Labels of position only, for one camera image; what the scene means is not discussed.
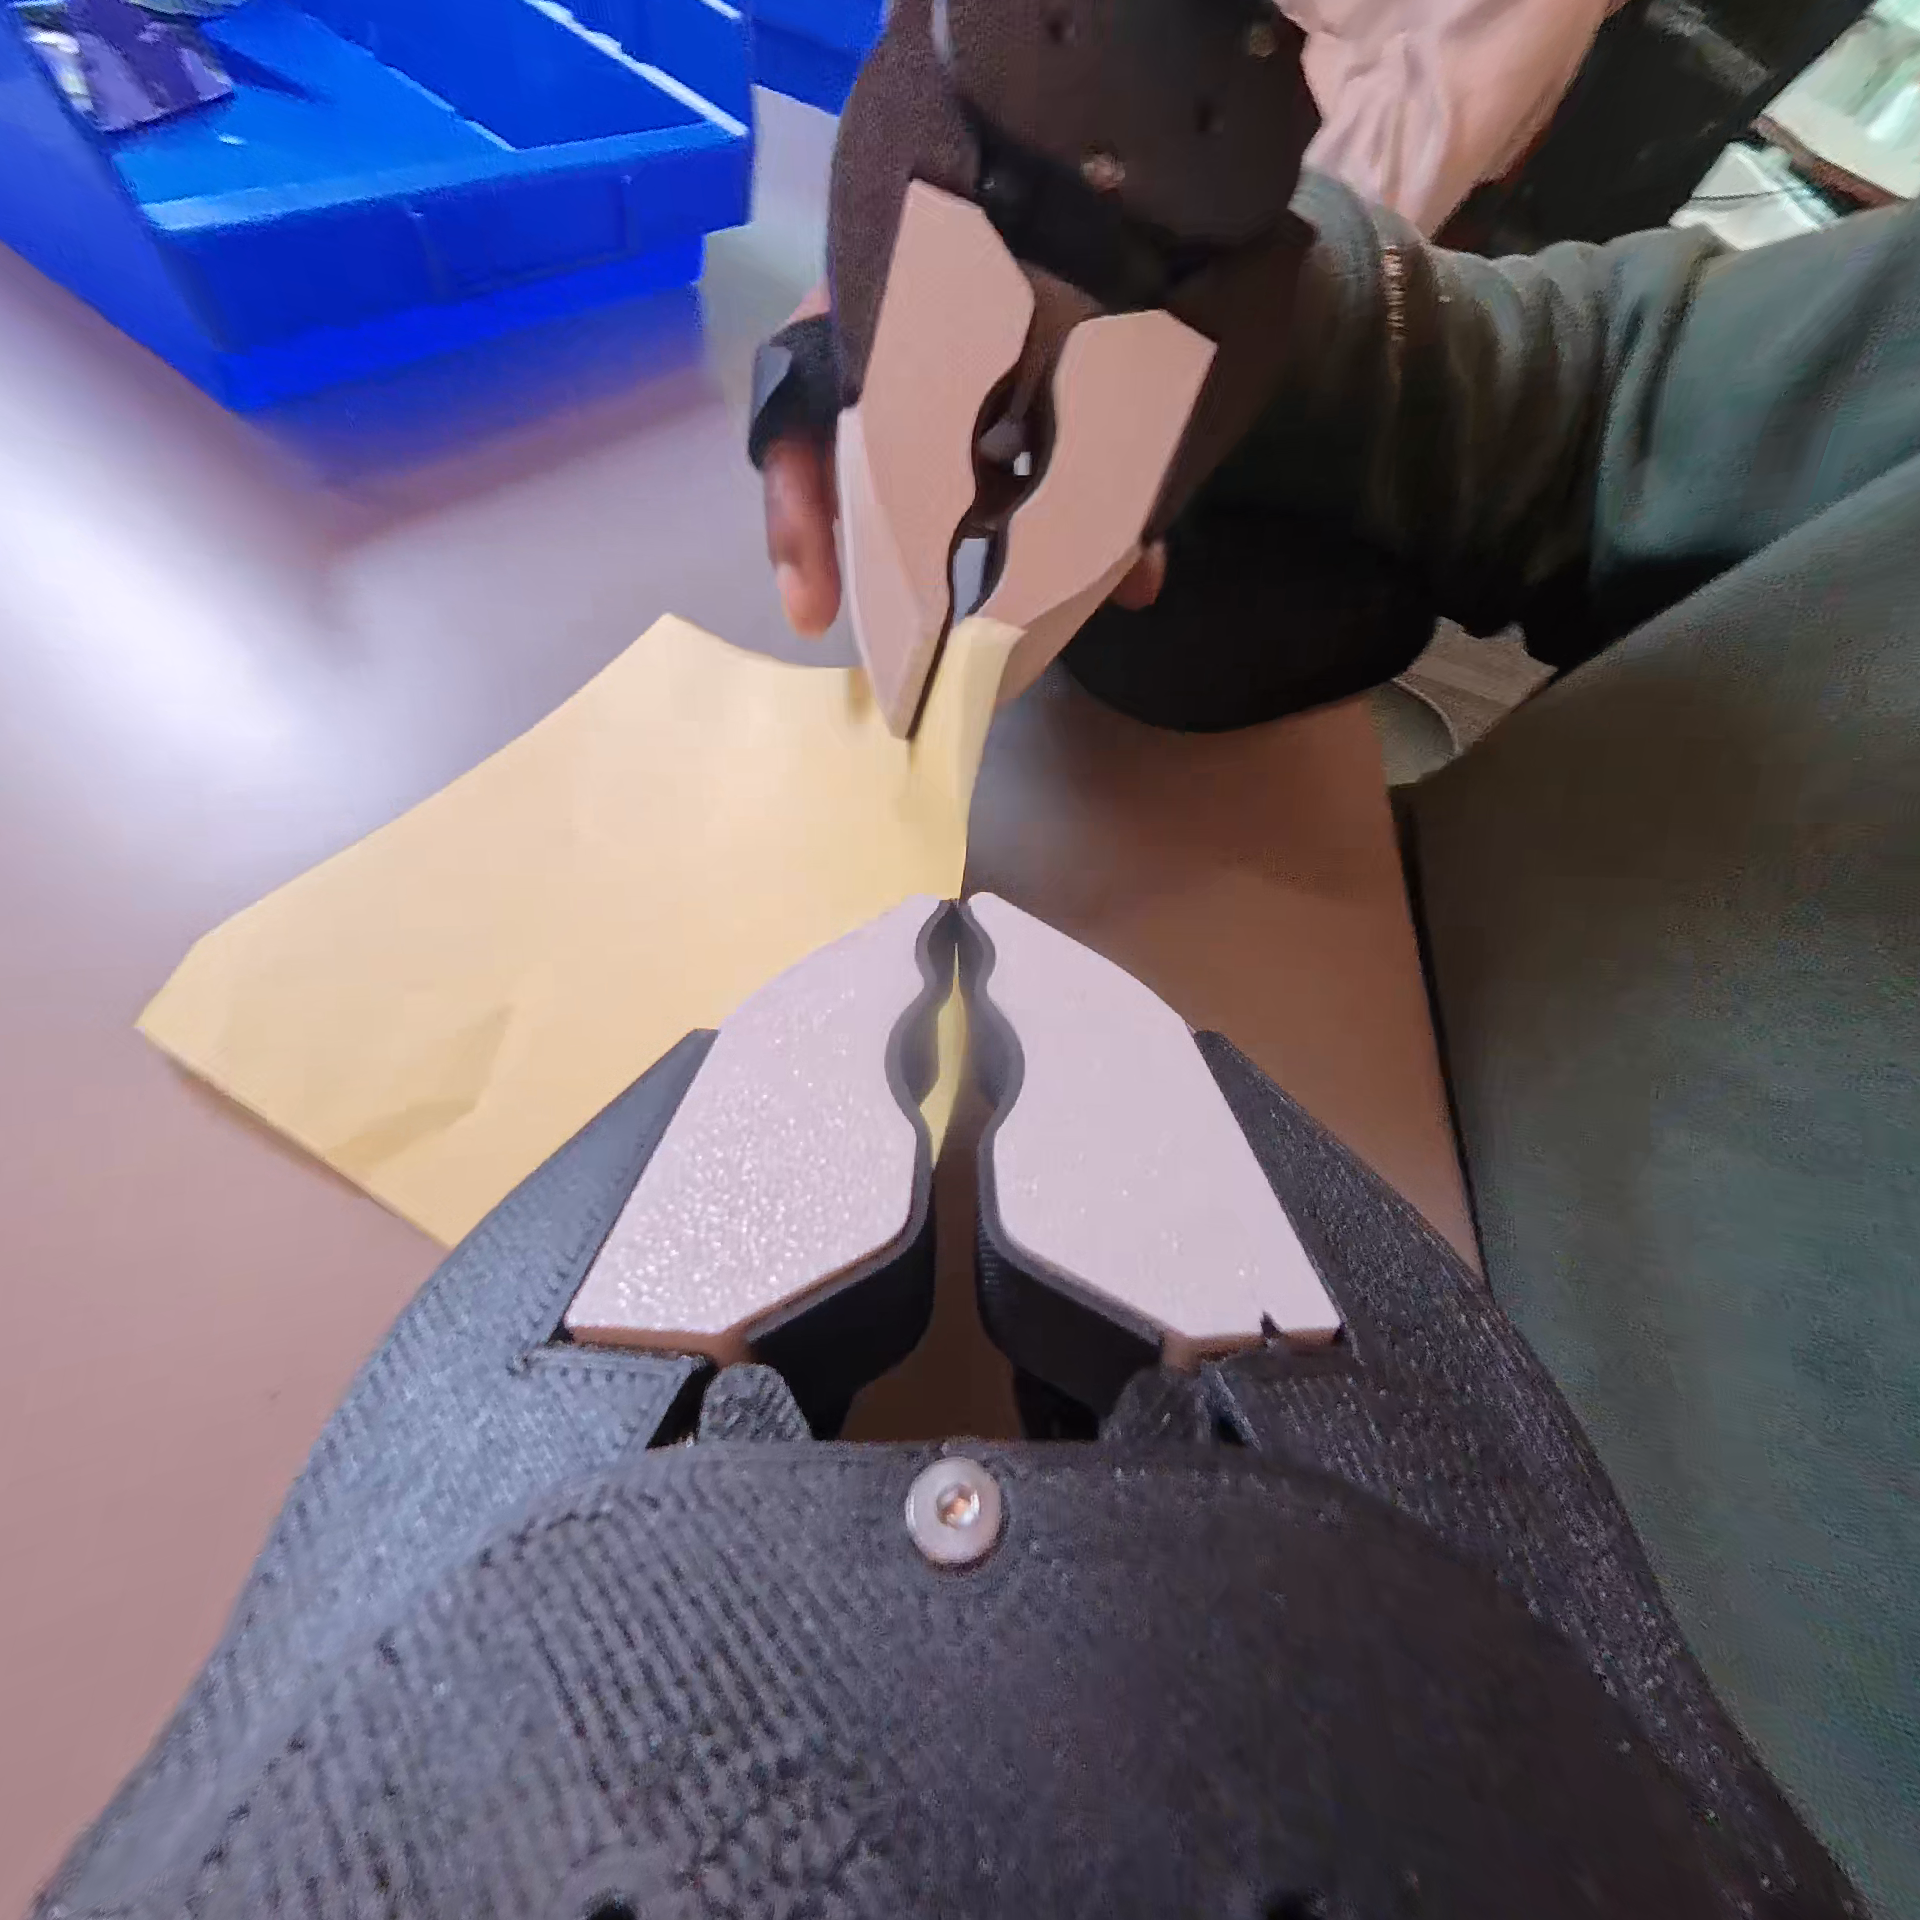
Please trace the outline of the dark green cloth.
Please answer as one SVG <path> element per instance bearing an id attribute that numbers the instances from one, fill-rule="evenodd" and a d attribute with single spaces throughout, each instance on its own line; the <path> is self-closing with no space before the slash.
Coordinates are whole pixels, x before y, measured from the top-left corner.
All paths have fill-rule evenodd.
<path id="1" fill-rule="evenodd" d="M 1915 463 L 1411 797 L 1486 1272 L 1686 1644 L 1915 1914 Z"/>

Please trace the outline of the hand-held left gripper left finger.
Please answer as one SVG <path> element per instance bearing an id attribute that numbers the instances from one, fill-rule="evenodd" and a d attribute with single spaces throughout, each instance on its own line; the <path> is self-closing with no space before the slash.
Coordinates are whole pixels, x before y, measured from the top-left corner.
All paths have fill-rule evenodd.
<path id="1" fill-rule="evenodd" d="M 806 1426 L 923 1340 L 952 903 L 911 895 L 782 970 L 712 1032 L 564 1311 L 573 1346 L 756 1362 Z"/>

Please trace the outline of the person's right hand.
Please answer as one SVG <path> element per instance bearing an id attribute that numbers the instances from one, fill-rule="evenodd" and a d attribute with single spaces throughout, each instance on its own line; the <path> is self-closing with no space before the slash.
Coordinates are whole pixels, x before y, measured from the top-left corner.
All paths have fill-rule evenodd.
<path id="1" fill-rule="evenodd" d="M 833 457 L 824 442 L 782 439 L 758 465 L 765 554 L 787 624 L 796 634 L 827 634 L 840 598 Z"/>

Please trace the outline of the yellow backed black patterned paper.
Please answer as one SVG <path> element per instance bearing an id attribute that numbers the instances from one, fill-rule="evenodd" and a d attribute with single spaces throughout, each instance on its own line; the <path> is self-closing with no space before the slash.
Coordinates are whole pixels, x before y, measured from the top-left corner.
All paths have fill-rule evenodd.
<path id="1" fill-rule="evenodd" d="M 134 1025 L 451 1247 L 685 1032 L 904 897 L 957 895 L 1014 647 L 964 620 L 899 737 L 862 670 L 665 614 L 193 942 Z"/>

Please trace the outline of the person's right forearm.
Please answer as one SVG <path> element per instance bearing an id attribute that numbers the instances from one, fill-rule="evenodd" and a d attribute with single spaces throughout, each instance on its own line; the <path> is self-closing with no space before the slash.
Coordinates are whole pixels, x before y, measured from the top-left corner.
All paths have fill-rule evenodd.
<path id="1" fill-rule="evenodd" d="M 1915 607 L 1912 204 L 1529 255 L 1443 248 L 1331 175 L 1291 205 L 1279 377 L 1152 604 L 1070 642 L 1092 698 L 1223 733 L 1391 680 L 1443 620 L 1560 671 L 1697 591 L 1760 633 Z"/>

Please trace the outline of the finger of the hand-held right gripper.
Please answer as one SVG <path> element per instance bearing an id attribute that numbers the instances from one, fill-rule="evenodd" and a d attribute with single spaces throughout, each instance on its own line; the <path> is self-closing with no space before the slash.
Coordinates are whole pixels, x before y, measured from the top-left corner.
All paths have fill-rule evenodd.
<path id="1" fill-rule="evenodd" d="M 1008 519 L 979 620 L 1016 631 L 1001 680 L 1047 671 L 1132 574 L 1213 344 L 1171 313 L 1083 320 L 1052 375 L 1052 445 Z"/>
<path id="2" fill-rule="evenodd" d="M 833 433 L 844 606 L 896 737 L 913 733 L 952 620 L 979 423 L 1033 318 L 1033 285 L 989 217 L 911 180 L 859 392 Z"/>

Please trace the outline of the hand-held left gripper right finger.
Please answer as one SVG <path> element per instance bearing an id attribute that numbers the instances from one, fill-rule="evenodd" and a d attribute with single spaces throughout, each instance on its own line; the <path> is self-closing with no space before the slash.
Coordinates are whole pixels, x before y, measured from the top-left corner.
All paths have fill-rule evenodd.
<path id="1" fill-rule="evenodd" d="M 1094 1428 L 1143 1374 L 1340 1342 L 1327 1285 L 1185 1020 L 984 893 L 963 903 L 963 993 L 989 1103 L 975 1300 L 1028 1422 Z"/>

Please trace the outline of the blue plastic bin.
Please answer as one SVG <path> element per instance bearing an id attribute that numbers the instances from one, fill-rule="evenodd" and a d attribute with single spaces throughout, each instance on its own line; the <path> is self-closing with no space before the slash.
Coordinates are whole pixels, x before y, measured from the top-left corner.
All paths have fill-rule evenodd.
<path id="1" fill-rule="evenodd" d="M 887 1 L 737 1 L 749 77 L 819 111 L 838 114 L 880 38 Z"/>
<path id="2" fill-rule="evenodd" d="M 697 285 L 752 210 L 736 5 L 253 1 L 128 135 L 5 5 L 5 248 L 235 414 Z"/>

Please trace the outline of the purple crane patterned paper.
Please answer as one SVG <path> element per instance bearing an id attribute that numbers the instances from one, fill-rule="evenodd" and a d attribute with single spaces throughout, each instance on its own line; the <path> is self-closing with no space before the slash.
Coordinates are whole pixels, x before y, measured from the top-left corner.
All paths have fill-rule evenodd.
<path id="1" fill-rule="evenodd" d="M 204 34 L 235 1 L 13 1 L 46 77 L 103 135 L 152 128 L 232 95 Z"/>

